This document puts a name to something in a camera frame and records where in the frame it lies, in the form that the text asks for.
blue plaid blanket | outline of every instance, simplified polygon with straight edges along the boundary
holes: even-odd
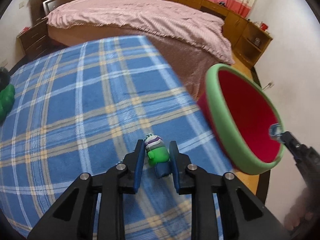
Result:
[[[208,172],[231,170],[196,103],[144,36],[63,49],[24,65],[11,83],[0,208],[24,236],[79,174],[106,172],[147,133],[167,146],[177,141]],[[145,161],[138,193],[124,197],[124,221],[126,239],[189,239],[191,199]]]

blue gripper pad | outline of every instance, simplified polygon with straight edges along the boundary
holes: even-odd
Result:
[[[186,168],[191,164],[189,156],[179,153],[179,149],[175,141],[170,142],[169,155],[173,184],[177,193],[179,195],[190,194],[190,189],[194,186],[194,181],[186,174]]]
[[[176,157],[179,154],[179,149],[177,146],[177,143],[175,141],[171,141],[169,145],[169,155],[170,155],[170,164],[171,164],[171,171],[172,171],[172,177],[173,177],[173,184],[174,187],[179,193],[179,171],[178,171],[178,166],[177,166],[177,160]]]
[[[142,168],[143,168],[143,163],[144,163],[144,156],[146,153],[143,140],[142,140],[140,149],[137,149],[137,147],[136,147],[135,151],[139,151],[137,163],[136,163],[136,168],[134,171],[134,183],[133,183],[133,189],[134,189],[135,193],[137,193],[138,189],[140,187],[140,183],[141,183]]]

green toy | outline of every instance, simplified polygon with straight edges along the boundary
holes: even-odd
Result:
[[[166,147],[160,147],[148,152],[150,166],[155,166],[157,163],[165,163],[170,159]]]
[[[155,166],[157,163],[165,163],[170,160],[167,148],[163,140],[157,136],[149,133],[144,138],[144,145],[149,157],[150,166]]]
[[[0,122],[11,111],[14,104],[15,89],[10,82],[10,75],[6,68],[0,68]]]
[[[12,84],[0,92],[0,121],[3,121],[14,104],[15,89]]]
[[[148,133],[144,138],[144,145],[148,154],[149,165],[155,168],[158,179],[171,174],[170,155],[164,145],[163,140],[152,133]]]

pink blanket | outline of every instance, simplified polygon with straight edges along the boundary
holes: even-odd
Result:
[[[233,64],[230,42],[223,37],[223,20],[164,0],[74,0],[49,13],[48,25],[129,26],[169,36],[202,48],[222,62]]]

black object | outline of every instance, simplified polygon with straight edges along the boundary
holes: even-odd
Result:
[[[226,3],[225,2],[218,2],[218,5],[225,7]]]
[[[313,217],[311,221],[302,219],[299,226],[290,233],[291,238],[294,240],[319,239],[320,155],[312,147],[308,148],[301,144],[290,132],[284,132],[280,139],[293,155],[296,166],[311,193],[309,211],[313,213]]]
[[[1,240],[26,240],[10,225],[0,209],[0,239]]]
[[[92,239],[98,193],[101,206],[98,239],[124,240],[123,194],[137,192],[145,149],[139,140],[123,163],[106,173],[81,174],[31,230],[28,240]],[[287,231],[253,193],[233,174],[207,173],[170,143],[174,186],[192,195],[192,240],[217,240],[218,227],[212,193],[217,193],[225,240],[287,240]]]
[[[233,173],[207,173],[179,153],[174,141],[170,160],[177,193],[192,195],[192,240],[219,239],[212,193],[218,197],[225,240],[290,239],[281,223]]]
[[[10,83],[10,74],[5,67],[0,67],[0,91]]]
[[[134,152],[127,154],[123,163],[96,176],[82,173],[43,215],[27,239],[91,240],[98,193],[98,239],[125,239],[123,194],[137,192],[144,155],[144,142],[138,140]]]

